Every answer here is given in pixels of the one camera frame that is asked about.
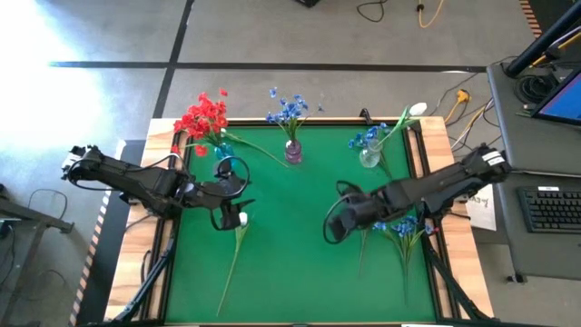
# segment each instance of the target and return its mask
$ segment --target green table surface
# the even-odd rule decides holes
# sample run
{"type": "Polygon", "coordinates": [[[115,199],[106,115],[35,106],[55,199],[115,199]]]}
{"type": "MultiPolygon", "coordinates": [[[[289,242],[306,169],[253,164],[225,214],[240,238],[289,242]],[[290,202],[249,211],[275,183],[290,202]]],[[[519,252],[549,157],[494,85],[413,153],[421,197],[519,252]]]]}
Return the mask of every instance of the green table surface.
{"type": "MultiPolygon", "coordinates": [[[[285,133],[278,127],[229,127],[284,161],[285,133]]],[[[243,144],[232,144],[251,169],[251,185],[240,201],[250,227],[231,285],[217,315],[234,254],[234,231],[217,232],[205,209],[181,219],[166,321],[211,322],[434,322],[426,264],[416,246],[406,303],[399,253],[379,232],[370,234],[361,272],[361,232],[339,245],[325,243],[322,221],[338,199],[335,183],[351,181],[363,190],[389,181],[379,168],[364,168],[348,140],[365,126],[303,125],[303,161],[285,168],[243,144]]],[[[409,177],[403,134],[385,144],[394,179],[409,177]]],[[[211,181],[217,159],[192,155],[191,172],[211,181]]]]}

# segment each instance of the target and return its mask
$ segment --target gray floor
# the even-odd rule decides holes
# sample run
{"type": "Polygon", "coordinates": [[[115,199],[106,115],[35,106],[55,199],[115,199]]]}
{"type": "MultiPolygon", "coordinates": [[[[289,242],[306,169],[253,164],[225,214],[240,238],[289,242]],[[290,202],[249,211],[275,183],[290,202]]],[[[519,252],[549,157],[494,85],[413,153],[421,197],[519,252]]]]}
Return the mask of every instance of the gray floor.
{"type": "MultiPolygon", "coordinates": [[[[518,0],[448,0],[429,29],[417,26],[415,4],[392,0],[379,24],[357,15],[363,1],[321,0],[308,10],[291,0],[196,0],[180,53],[181,62],[450,64],[486,65],[522,51],[534,38],[518,0]]],[[[4,78],[0,130],[0,181],[10,196],[26,204],[37,188],[67,194],[66,221],[75,231],[45,234],[34,263],[37,273],[53,274],[26,286],[26,294],[48,294],[40,302],[22,299],[13,322],[38,320],[63,326],[93,232],[102,193],[78,191],[60,180],[60,164],[71,146],[98,144],[113,154],[119,140],[143,139],[162,84],[163,70],[46,68],[46,61],[167,61],[182,17],[185,0],[39,0],[17,2],[3,22],[13,31],[2,54],[4,78]]],[[[426,16],[436,2],[426,4],[426,16]]],[[[367,8],[370,15],[377,8],[367,8]]],[[[312,104],[322,101],[328,116],[352,116],[367,107],[374,115],[399,115],[402,108],[426,102],[434,108],[449,87],[468,74],[372,73],[317,71],[177,70],[164,117],[178,117],[199,92],[216,95],[229,90],[230,117],[264,116],[276,110],[268,89],[301,93],[312,104]]],[[[479,74],[462,85],[472,95],[468,111],[490,97],[487,77],[479,74]]],[[[445,114],[455,102],[452,93],[438,110],[445,114]]],[[[494,112],[487,117],[495,122],[494,112]]],[[[457,137],[465,118],[450,127],[457,137]]],[[[475,124],[468,145],[490,142],[497,128],[475,124]]],[[[494,144],[502,148],[502,142],[494,144]]],[[[465,154],[466,150],[456,152],[465,154]]],[[[39,194],[32,206],[59,214],[61,205],[39,194]]],[[[23,260],[27,235],[16,228],[16,267],[7,280],[13,287],[23,260]]],[[[0,253],[9,243],[0,242],[0,253]]],[[[581,321],[581,283],[531,278],[527,285],[504,284],[511,273],[507,248],[478,245],[490,297],[497,316],[514,322],[574,326],[581,321]]],[[[0,276],[7,265],[0,267],[0,276]]],[[[8,293],[0,293],[4,308],[8,293]]]]}

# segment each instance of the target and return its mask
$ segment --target small vase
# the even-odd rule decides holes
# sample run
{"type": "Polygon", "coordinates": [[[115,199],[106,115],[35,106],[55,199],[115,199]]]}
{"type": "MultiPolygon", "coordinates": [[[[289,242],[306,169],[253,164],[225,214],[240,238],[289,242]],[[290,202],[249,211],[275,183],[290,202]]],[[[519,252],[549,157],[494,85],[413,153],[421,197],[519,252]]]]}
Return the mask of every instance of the small vase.
{"type": "Polygon", "coordinates": [[[288,141],[286,143],[284,157],[291,164],[299,164],[302,161],[302,146],[299,140],[288,141]]]}
{"type": "Polygon", "coordinates": [[[377,139],[372,139],[368,142],[365,149],[359,153],[359,161],[365,168],[373,168],[378,165],[381,159],[381,145],[377,139]]]}
{"type": "Polygon", "coordinates": [[[222,143],[220,146],[216,146],[214,148],[214,153],[216,154],[216,158],[218,160],[222,160],[225,157],[234,156],[234,150],[229,144],[222,143]]]}

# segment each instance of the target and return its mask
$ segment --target keyboard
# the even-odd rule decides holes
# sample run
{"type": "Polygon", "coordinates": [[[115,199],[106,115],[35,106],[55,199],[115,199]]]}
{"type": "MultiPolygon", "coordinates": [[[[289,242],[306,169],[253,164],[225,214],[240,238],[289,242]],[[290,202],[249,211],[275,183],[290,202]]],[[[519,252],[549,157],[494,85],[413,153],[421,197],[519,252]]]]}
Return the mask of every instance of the keyboard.
{"type": "Polygon", "coordinates": [[[532,233],[581,233],[581,188],[517,189],[527,229],[532,233]]]}

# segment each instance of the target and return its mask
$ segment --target monitor screen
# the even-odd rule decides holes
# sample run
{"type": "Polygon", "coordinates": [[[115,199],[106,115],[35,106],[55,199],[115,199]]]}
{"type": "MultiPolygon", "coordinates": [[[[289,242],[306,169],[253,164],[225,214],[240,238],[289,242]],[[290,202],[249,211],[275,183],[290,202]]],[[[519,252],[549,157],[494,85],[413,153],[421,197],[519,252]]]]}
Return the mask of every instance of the monitor screen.
{"type": "Polygon", "coordinates": [[[581,74],[577,74],[538,113],[581,122],[581,74]]]}

